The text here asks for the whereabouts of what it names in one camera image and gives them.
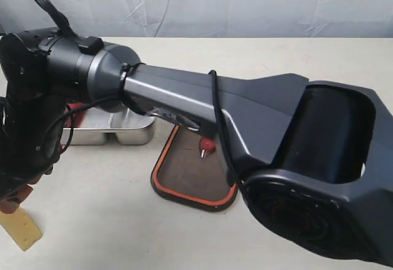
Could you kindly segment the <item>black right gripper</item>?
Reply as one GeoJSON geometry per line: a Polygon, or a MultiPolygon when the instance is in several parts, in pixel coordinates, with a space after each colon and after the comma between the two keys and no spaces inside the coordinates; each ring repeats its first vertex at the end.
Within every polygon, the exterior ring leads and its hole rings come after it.
{"type": "Polygon", "coordinates": [[[66,100],[51,92],[39,42],[39,36],[26,32],[1,38],[1,69],[7,80],[1,98],[0,210],[4,214],[14,213],[33,192],[25,184],[52,169],[59,149],[61,126],[48,136],[45,133],[64,113],[66,100]]]}

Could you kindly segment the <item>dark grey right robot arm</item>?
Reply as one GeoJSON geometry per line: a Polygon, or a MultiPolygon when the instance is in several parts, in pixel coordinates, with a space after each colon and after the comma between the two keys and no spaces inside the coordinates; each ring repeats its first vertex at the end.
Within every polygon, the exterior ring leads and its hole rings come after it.
{"type": "Polygon", "coordinates": [[[323,257],[392,266],[392,114],[368,88],[149,66],[52,29],[1,38],[1,198],[49,172],[66,106],[129,108],[220,141],[251,214],[323,257]]]}

